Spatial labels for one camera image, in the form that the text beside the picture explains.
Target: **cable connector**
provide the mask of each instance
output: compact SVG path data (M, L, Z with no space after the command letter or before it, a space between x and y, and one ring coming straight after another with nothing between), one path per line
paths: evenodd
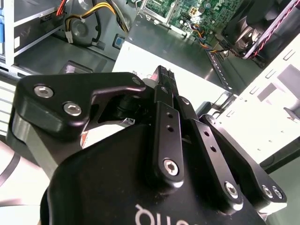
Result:
M67 38L68 43L69 43L69 44L72 44L72 43L73 43L73 35L72 35L72 32L66 31L65 34L66 34L66 38Z
M82 18L82 15L80 15L80 20L82 23L85 23L85 19Z

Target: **motherboard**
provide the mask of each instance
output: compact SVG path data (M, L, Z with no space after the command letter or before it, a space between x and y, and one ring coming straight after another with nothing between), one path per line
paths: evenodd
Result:
M218 43L216 36L242 2L243 0L146 0L145 7L168 18L167 25L184 31L191 39L195 39L197 35L191 29L191 24L198 24L204 31L205 43L214 46Z

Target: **silver screw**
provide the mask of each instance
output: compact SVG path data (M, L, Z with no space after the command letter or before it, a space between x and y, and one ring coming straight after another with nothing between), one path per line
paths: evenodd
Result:
M280 198L280 199L283 198L281 192L276 187L273 187L273 190L274 190L275 194L278 196L278 198Z
M165 87L161 87L161 90L163 90L163 91L164 91L164 93L167 93L167 94L169 94L168 90L167 90Z
M53 96L53 90L46 86L35 87L34 93L41 98L51 98Z
M140 82L136 77L133 77L133 78L132 78L132 81L133 81L134 83L136 83L137 85L141 85L141 82Z
M71 116L79 116L81 114L80 106L72 102L66 103L64 105L64 110L67 114Z
M185 97L182 97L181 99L185 104L189 105L189 101Z
M262 185L262 189L269 198L273 198L272 192L265 185Z
M225 182L225 188L226 188L226 191L228 192L228 194L230 194L230 196L232 198L237 199L239 197L238 191L235 189L235 187L231 183Z
M176 176L178 174L178 166L172 160L166 159L164 166L170 175Z
M213 118L212 116L206 115L205 117L206 117L206 119L208 120L209 123L216 124L215 118Z

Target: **black wire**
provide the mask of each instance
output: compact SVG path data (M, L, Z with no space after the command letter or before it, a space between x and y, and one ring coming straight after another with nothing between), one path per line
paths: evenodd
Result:
M121 18L120 18L120 15L119 15L118 11L116 10L116 8L115 8L115 6L114 6L112 0L106 0L106 1L107 1L108 4L110 4L110 5L112 6L112 8L114 9L114 11L115 11L115 13L116 13L117 23L118 23L118 25L121 27L121 29L124 30L123 27L126 28L126 25L122 22L122 20L121 20Z
M96 6L96 0L92 0L93 3L93 7ZM101 36L101 22L100 22L100 16L98 14L98 12L95 12L95 16L96 16L96 21L97 21L97 26L98 26L98 34L96 38L92 39L92 42L98 42Z

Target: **white surface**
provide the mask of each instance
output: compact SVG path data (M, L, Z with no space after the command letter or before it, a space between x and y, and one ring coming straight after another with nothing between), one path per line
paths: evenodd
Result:
M39 206L1 207L0 218L2 225L37 225L39 222Z
M300 124L278 107L287 95L273 93L277 105L261 102L257 96L289 65L300 70L300 35L298 35L274 61L245 89L240 97L219 118L227 132L260 163L300 136ZM269 79L266 76L274 73Z
M0 145L0 151L1 155L6 154L6 157L12 154L12 150L3 143ZM6 164L2 158L0 160L0 163ZM48 185L49 179L45 172L21 157L18 166L0 187L0 205L40 205Z
M6 169L11 159L14 156L14 151L12 151L3 142L0 142L0 174Z

